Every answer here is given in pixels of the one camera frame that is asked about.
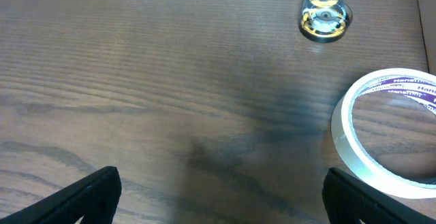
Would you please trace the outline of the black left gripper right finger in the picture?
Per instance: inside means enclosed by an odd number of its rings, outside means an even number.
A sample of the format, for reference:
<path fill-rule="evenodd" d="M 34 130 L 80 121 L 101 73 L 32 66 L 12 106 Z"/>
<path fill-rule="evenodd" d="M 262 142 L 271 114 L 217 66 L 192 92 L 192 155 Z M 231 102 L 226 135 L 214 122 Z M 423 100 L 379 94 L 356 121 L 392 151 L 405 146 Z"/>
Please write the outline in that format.
<path fill-rule="evenodd" d="M 332 167 L 322 199 L 331 224 L 435 224 L 435 220 Z"/>

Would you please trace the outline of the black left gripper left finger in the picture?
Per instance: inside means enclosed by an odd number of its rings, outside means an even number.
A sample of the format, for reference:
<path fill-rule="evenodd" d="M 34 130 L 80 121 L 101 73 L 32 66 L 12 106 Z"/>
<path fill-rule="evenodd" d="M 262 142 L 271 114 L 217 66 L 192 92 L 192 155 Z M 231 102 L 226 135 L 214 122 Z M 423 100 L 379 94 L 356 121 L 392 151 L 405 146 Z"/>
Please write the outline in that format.
<path fill-rule="evenodd" d="M 1 224 L 111 224 L 121 196 L 119 172 L 106 166 L 43 200 L 1 219 Z"/>

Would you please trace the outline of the white tape roll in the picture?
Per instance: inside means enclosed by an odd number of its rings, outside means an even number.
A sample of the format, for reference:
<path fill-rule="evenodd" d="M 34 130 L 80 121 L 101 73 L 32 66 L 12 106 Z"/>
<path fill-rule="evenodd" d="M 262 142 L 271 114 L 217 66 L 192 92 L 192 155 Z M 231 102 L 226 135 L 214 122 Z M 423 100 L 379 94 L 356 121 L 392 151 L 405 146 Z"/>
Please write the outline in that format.
<path fill-rule="evenodd" d="M 434 75 L 405 68 L 373 71 L 351 85 L 332 113 L 331 134 L 340 158 L 359 179 L 383 193 L 406 199 L 434 198 L 434 184 L 392 173 L 376 162 L 358 139 L 352 115 L 355 101 L 377 91 L 406 96 L 435 113 Z"/>

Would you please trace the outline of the black yellow correction tape dispenser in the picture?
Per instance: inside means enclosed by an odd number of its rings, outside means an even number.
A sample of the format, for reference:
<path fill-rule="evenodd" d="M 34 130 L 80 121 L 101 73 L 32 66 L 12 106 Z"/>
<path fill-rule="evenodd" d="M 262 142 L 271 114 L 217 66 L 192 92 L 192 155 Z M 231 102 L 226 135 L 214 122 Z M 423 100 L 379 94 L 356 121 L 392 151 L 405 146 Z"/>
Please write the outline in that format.
<path fill-rule="evenodd" d="M 344 0 L 303 0 L 300 32 L 309 40 L 330 43 L 341 39 L 353 20 Z"/>

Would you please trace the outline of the cardboard box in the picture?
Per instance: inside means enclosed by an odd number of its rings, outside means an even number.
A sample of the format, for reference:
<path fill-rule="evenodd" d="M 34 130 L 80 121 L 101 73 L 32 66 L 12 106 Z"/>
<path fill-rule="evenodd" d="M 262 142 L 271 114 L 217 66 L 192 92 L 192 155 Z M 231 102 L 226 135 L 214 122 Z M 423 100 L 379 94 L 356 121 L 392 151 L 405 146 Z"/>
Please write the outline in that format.
<path fill-rule="evenodd" d="M 435 4 L 436 0 L 418 0 L 424 45 L 431 74 L 435 74 Z"/>

